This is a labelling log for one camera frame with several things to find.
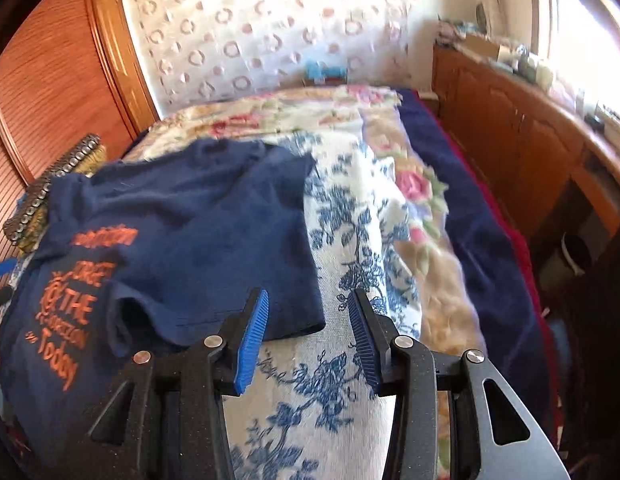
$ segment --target metal screw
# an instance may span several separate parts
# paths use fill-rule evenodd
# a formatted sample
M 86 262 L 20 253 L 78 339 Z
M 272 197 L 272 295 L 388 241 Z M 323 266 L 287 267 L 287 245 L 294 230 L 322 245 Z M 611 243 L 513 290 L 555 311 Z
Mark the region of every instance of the metal screw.
M 394 344 L 401 348 L 412 348 L 414 341 L 410 336 L 400 335 L 394 338 Z
M 137 352 L 132 360 L 138 365 L 146 364 L 152 356 L 148 350 L 142 350 L 141 352 Z
M 481 350 L 468 350 L 468 353 L 466 354 L 466 358 L 468 358 L 468 361 L 470 361 L 471 363 L 475 363 L 475 364 L 479 364 L 479 363 L 483 363 L 485 360 L 485 355 L 483 352 L 481 352 Z
M 208 348 L 216 348 L 218 346 L 221 346 L 221 343 L 223 341 L 224 340 L 221 339 L 221 337 L 218 335 L 209 335 L 207 338 L 203 340 L 203 344 L 207 346 Z

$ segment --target dark blue blanket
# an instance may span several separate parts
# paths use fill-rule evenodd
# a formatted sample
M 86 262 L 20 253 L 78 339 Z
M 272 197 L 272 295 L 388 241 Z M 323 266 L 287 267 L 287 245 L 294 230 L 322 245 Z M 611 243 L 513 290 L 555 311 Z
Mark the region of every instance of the dark blue blanket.
M 548 363 L 534 305 L 508 235 L 451 149 L 437 121 L 411 90 L 399 114 L 410 143 L 450 185 L 446 231 L 461 261 L 488 356 L 544 428 L 551 427 Z

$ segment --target white fabric with blue flowers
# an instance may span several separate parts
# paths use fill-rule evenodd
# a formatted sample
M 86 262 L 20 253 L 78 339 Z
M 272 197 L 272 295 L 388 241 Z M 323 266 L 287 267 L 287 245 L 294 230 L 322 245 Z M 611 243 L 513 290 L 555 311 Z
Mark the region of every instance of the white fabric with blue flowers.
M 252 385 L 240 398 L 224 399 L 234 474 L 237 480 L 381 478 L 394 398 L 371 396 L 346 298 L 363 288 L 377 312 L 418 338 L 416 282 L 392 246 L 408 239 L 410 214 L 394 184 L 393 161 L 376 160 L 352 134 L 262 139 L 317 161 L 304 205 L 326 327 L 264 343 Z

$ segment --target navy blue t-shirt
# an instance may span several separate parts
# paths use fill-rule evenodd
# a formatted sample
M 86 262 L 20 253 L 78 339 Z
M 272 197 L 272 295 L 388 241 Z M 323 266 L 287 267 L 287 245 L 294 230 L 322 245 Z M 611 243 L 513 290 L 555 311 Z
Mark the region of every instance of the navy blue t-shirt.
M 313 167 L 261 141 L 202 139 L 54 180 L 0 328 L 0 383 L 45 463 L 134 352 L 216 333 L 255 286 L 270 298 L 266 339 L 324 327 L 304 221 Z

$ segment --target patterned wallpaper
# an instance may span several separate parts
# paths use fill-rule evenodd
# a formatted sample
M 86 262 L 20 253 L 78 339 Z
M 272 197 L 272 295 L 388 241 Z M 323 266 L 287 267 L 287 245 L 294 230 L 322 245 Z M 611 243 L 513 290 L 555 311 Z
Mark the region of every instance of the patterned wallpaper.
M 159 114 L 298 86 L 306 62 L 410 85 L 415 0 L 128 0 Z

